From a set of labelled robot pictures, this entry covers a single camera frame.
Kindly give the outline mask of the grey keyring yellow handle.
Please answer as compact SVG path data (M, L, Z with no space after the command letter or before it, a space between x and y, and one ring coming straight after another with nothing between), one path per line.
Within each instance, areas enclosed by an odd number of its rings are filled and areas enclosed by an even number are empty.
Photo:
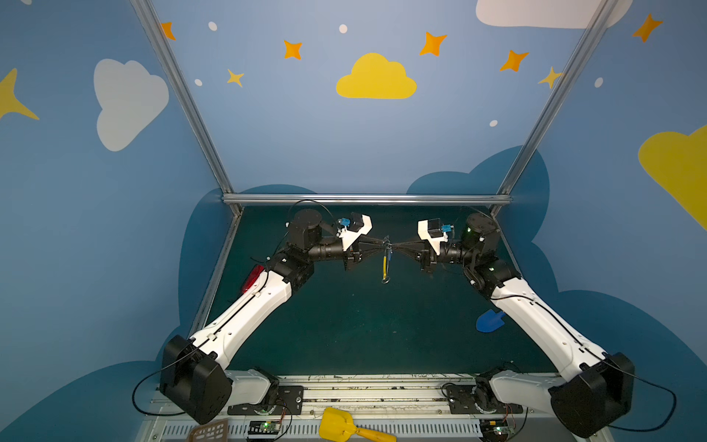
M382 263L382 281L383 285L386 285L390 281L390 261L392 257L392 243L389 237L386 237L383 241L383 263Z

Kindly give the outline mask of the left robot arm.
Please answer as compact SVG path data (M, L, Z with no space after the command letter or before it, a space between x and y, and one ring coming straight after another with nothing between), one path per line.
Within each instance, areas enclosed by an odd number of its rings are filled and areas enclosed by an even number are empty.
M274 405L278 380L258 369L229 376L226 371L232 359L252 333L313 276L317 262L352 266L365 253L377 250L382 242L370 238L372 228L368 215L351 213L327 225L314 209L298 211L270 261L253 268L241 296L190 337L177 335L169 340L159 391L200 425L213 421L231 396L240 403Z

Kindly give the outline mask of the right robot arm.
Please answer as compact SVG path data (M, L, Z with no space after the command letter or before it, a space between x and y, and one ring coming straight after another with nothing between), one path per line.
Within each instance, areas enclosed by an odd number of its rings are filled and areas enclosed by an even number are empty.
M546 304L515 266L498 256L501 230L484 213L467 217L460 239L439 219L422 220L416 241L395 249L427 273L459 264L469 283L539 346L557 369L555 378L497 368L477 379L473 397L490 413L503 404L554 415L578 441L611 441L609 426L628 414L633 401L633 362L610 355L583 337Z

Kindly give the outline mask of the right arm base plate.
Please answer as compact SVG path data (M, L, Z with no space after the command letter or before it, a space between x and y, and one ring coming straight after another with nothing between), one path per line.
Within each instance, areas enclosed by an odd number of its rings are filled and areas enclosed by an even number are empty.
M451 414L523 414L515 403L502 403L487 387L446 383L441 387Z

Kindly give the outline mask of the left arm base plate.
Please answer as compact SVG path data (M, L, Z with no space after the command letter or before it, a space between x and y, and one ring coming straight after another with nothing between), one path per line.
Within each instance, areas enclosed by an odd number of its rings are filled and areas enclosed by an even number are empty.
M302 414L304 402L303 386L278 386L270 389L265 398L257 404L236 404L226 409L228 415L269 416L280 415L282 412L292 415Z

